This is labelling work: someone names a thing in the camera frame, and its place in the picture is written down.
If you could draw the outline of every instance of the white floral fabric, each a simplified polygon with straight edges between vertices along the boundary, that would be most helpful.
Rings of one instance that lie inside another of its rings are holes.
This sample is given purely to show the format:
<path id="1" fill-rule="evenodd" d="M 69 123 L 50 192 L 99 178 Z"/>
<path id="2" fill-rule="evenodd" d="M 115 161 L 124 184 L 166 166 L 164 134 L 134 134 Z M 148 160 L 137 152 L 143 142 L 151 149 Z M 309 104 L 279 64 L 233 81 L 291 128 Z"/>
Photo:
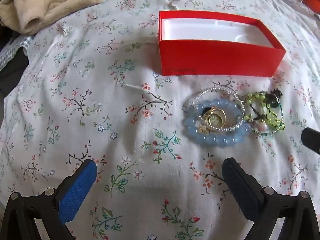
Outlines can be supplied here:
<path id="1" fill-rule="evenodd" d="M 161 76 L 158 14 L 168 9 L 258 18 L 287 54 L 272 78 Z M 286 0 L 108 0 L 63 18 L 36 35 L 5 99 L 0 201 L 57 187 L 90 158 L 99 174 L 67 223 L 75 239 L 244 239 L 252 223 L 221 175 L 234 157 L 263 187 L 308 191 L 320 214 L 320 158 L 300 140 L 305 127 L 320 130 L 318 26 Z M 233 147 L 195 144 L 182 123 L 212 86 L 280 89 L 286 129 Z"/>

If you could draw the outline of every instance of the silver screw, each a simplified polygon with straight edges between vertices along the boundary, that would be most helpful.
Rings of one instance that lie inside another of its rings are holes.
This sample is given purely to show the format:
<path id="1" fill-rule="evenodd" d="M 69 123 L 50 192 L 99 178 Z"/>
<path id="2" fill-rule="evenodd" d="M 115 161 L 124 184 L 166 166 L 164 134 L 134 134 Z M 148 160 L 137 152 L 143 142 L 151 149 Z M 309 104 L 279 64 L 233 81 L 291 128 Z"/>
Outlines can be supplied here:
<path id="1" fill-rule="evenodd" d="M 272 195 L 275 192 L 275 190 L 271 187 L 265 187 L 264 192 L 267 193 L 268 195 Z"/>
<path id="2" fill-rule="evenodd" d="M 12 200 L 17 199 L 18 197 L 19 197 L 19 194 L 18 194 L 17 192 L 12 193 L 11 196 L 10 196 L 10 198 L 11 198 Z"/>
<path id="3" fill-rule="evenodd" d="M 309 193 L 306 192 L 306 191 L 302 191 L 302 192 L 301 192 L 301 196 L 302 196 L 303 198 L 308 198 L 308 197 L 309 197 Z"/>
<path id="4" fill-rule="evenodd" d="M 54 193 L 54 188 L 53 187 L 49 187 L 47 188 L 44 193 L 47 195 L 47 196 L 51 196 L 53 193 Z"/>

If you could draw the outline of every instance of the gray checkered fabric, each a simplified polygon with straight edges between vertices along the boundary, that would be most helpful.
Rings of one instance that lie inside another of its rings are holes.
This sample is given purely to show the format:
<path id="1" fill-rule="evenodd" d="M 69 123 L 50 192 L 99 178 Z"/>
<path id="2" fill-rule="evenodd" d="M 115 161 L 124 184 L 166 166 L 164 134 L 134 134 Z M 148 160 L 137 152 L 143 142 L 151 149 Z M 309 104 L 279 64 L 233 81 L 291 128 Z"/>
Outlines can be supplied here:
<path id="1" fill-rule="evenodd" d="M 11 38 L 0 52 L 0 71 L 13 59 L 19 48 L 28 48 L 33 36 L 20 35 L 18 38 Z"/>

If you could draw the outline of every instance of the pink stone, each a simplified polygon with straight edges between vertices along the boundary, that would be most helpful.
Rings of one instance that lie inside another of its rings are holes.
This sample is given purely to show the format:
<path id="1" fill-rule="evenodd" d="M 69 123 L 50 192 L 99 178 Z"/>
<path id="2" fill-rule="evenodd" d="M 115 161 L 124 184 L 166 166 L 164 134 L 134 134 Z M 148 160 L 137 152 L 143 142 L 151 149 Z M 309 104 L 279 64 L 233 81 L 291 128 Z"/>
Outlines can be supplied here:
<path id="1" fill-rule="evenodd" d="M 268 129 L 267 124 L 265 122 L 259 123 L 258 130 L 260 132 L 266 132 Z"/>

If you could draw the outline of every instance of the red box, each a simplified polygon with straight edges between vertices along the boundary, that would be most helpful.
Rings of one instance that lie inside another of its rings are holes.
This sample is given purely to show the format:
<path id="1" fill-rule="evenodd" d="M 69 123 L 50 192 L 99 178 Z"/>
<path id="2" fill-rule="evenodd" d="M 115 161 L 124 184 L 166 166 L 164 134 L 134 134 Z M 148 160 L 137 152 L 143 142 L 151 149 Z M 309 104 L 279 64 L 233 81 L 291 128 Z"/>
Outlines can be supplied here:
<path id="1" fill-rule="evenodd" d="M 164 76 L 271 77 L 286 53 L 260 20 L 191 10 L 159 12 L 159 50 Z"/>

